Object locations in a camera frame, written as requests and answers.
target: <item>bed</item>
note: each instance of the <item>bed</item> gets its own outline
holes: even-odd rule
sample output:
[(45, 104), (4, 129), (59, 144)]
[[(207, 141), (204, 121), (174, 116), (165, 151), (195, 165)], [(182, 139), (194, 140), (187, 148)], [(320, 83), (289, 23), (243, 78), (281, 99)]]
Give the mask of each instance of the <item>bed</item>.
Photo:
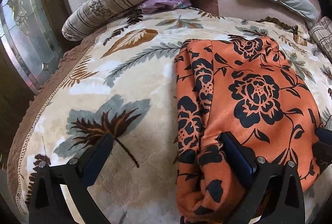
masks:
[[(204, 7), (142, 15), (134, 7), (144, 1), (90, 0), (66, 21), (64, 36), (83, 41), (64, 55), (30, 104), (9, 155), (8, 186), (21, 213), (29, 213), (35, 167), (41, 161), (65, 164), (111, 132), (112, 154), (89, 187), (105, 216), (121, 224), (180, 221), (175, 203), (177, 117), (172, 115), (176, 81), (184, 77), (174, 75), (173, 64), (187, 39), (270, 36), (305, 81), (323, 124), (331, 127), (332, 64), (306, 40), (305, 28), (317, 23), (311, 5), (299, 10), (279, 0), (287, 5), (287, 11), (280, 11), (290, 20), (287, 24), (281, 18), (224, 17)], [(295, 16), (288, 14), (290, 9)], [(312, 164), (312, 172), (303, 177), (320, 176), (304, 192), (307, 223), (332, 193), (331, 167), (316, 159)], [(65, 187), (63, 192), (75, 221), (84, 223)]]

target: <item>folded orange clothing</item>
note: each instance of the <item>folded orange clothing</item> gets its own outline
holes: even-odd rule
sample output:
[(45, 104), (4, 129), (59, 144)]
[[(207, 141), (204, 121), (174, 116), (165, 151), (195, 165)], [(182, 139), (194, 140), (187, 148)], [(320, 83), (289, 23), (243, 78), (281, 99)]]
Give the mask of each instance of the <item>folded orange clothing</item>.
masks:
[(187, 40), (175, 59), (181, 223), (223, 223), (245, 190), (227, 163), (220, 133), (256, 156), (295, 163), (303, 191), (319, 175), (312, 145), (316, 102), (270, 37)]

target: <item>orange garment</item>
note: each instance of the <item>orange garment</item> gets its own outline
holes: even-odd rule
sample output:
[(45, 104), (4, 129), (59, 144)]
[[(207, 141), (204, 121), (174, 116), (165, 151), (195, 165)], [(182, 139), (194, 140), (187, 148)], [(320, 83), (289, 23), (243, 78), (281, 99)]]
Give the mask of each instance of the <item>orange garment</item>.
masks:
[(304, 81), (270, 37), (187, 40), (175, 59), (181, 223), (223, 223), (245, 190), (217, 137), (230, 131), (268, 162), (294, 161), (303, 191), (319, 174), (321, 119)]

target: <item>leaf-patterned blanket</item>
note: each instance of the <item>leaf-patterned blanket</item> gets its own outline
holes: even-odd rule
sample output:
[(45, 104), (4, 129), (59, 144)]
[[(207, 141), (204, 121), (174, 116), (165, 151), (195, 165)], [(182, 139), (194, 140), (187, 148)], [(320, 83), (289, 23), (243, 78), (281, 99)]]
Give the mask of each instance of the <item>leaf-patterned blanket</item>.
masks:
[[(28, 213), (40, 161), (65, 164), (110, 133), (115, 139), (112, 153), (88, 189), (102, 212), (113, 224), (178, 223), (175, 88), (182, 77), (174, 74), (174, 58), (187, 39), (230, 41), (232, 35), (276, 40), (331, 128), (332, 65), (315, 44), (269, 22), (197, 10), (122, 18), (108, 24), (38, 113), (19, 158), (20, 210)], [(331, 168), (326, 169), (306, 191), (306, 219), (315, 217), (332, 192), (331, 178)], [(83, 223), (65, 187), (63, 192), (75, 221)]]

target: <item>pink fabric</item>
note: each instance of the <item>pink fabric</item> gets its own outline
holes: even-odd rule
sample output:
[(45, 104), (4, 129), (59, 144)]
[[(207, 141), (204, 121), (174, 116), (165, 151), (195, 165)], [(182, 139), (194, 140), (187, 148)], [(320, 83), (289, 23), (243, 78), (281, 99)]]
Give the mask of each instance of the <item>pink fabric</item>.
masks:
[(190, 0), (147, 0), (137, 5), (137, 10), (143, 14), (153, 13), (160, 10), (183, 9), (191, 6)]

